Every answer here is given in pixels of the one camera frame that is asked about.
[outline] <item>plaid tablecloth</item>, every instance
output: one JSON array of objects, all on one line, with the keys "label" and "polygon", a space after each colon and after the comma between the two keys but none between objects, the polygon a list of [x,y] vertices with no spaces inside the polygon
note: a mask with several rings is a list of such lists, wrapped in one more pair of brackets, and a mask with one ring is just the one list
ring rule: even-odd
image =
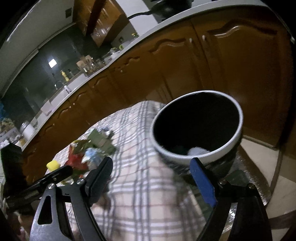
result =
[{"label": "plaid tablecloth", "polygon": [[[108,126],[115,132],[117,150],[113,159],[110,191],[91,207],[107,240],[196,240],[205,219],[191,189],[154,150],[149,129],[164,104],[143,101],[119,110],[89,128]],[[55,157],[62,165],[69,146]],[[67,204],[71,228],[76,240],[80,234],[73,210]]]}]

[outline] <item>screw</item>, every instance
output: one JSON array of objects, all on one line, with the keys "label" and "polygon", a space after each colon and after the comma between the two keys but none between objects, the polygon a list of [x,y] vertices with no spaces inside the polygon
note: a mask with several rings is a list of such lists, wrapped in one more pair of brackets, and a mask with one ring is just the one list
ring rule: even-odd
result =
[{"label": "screw", "polygon": [[76,181],[76,183],[77,183],[78,185],[82,185],[82,184],[85,183],[85,179],[83,179],[83,178],[79,178],[79,179]]},{"label": "screw", "polygon": [[256,186],[253,183],[248,184],[248,188],[250,189],[256,189]]},{"label": "screw", "polygon": [[55,184],[54,183],[50,183],[50,184],[48,184],[48,189],[53,189],[54,187],[55,187]]},{"label": "screw", "polygon": [[226,183],[227,183],[227,181],[224,178],[221,178],[219,180],[219,184],[221,184],[221,185],[225,185]]}]

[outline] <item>yellow cap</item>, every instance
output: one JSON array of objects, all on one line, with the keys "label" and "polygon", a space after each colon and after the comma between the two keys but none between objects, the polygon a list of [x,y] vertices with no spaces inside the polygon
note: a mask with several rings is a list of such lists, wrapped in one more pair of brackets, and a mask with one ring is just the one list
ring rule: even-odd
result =
[{"label": "yellow cap", "polygon": [[48,170],[50,170],[51,172],[53,172],[54,170],[60,168],[60,166],[61,165],[56,160],[52,160],[49,163],[47,163],[47,165],[46,165]]}]

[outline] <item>countertop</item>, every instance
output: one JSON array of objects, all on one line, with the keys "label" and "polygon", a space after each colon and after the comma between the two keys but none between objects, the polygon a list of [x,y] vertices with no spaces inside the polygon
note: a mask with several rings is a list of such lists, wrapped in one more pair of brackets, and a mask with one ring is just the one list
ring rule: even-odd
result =
[{"label": "countertop", "polygon": [[136,40],[134,40],[132,43],[130,43],[126,48],[124,48],[120,52],[120,54],[118,54],[118,56],[116,58],[114,58],[104,68],[98,70],[97,72],[95,72],[94,74],[92,74],[89,77],[85,77],[85,79],[83,79],[83,81],[75,89],[73,89],[72,92],[70,94],[68,94],[61,101],[61,103],[59,103],[52,110],[52,112],[41,123],[38,124],[38,127],[37,127],[36,131],[31,136],[31,138],[26,142],[26,144],[22,147],[22,150],[24,150],[27,147],[27,145],[30,143],[30,141],[33,140],[33,138],[37,135],[37,133],[39,132],[39,130],[47,122],[47,120],[53,115],[53,113],[64,103],[65,100],[67,100],[72,94],[74,94],[76,90],[78,90],[81,86],[83,86],[86,82],[88,82],[90,79],[92,79],[93,77],[95,77],[97,74],[99,74],[100,72],[102,72],[103,70],[105,70],[106,68],[108,68],[113,62],[115,62],[123,54],[125,54],[127,51],[129,51],[133,46],[135,46],[136,44],[138,44],[139,42],[141,42],[142,40],[144,40],[145,38],[147,38],[151,34],[153,34],[153,33],[157,32],[157,31],[161,30],[162,28],[164,28],[164,27],[166,27],[166,26],[168,26],[170,24],[173,24],[173,23],[175,23],[175,22],[177,22],[179,20],[182,20],[184,18],[187,18],[189,16],[195,15],[195,14],[200,13],[200,12],[204,12],[204,11],[207,11],[207,10],[210,10],[210,9],[223,8],[223,7],[227,7],[227,6],[243,6],[243,5],[253,5],[253,6],[268,7],[265,3],[261,2],[260,0],[218,0],[218,1],[208,2],[208,3],[205,3],[205,4],[201,4],[201,5],[192,7],[190,9],[187,9],[187,10],[181,12],[181,13],[178,13],[178,14],[176,14],[176,15],[168,18],[167,20],[159,23],[157,26],[155,26],[154,28],[150,29],[145,34],[141,35]]}]

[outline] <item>air vent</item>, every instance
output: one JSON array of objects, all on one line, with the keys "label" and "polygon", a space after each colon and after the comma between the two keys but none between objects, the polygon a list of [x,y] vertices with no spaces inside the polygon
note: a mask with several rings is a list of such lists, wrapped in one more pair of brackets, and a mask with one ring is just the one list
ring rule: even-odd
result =
[{"label": "air vent", "polygon": [[65,10],[66,18],[70,17],[72,15],[72,8],[68,8]]}]

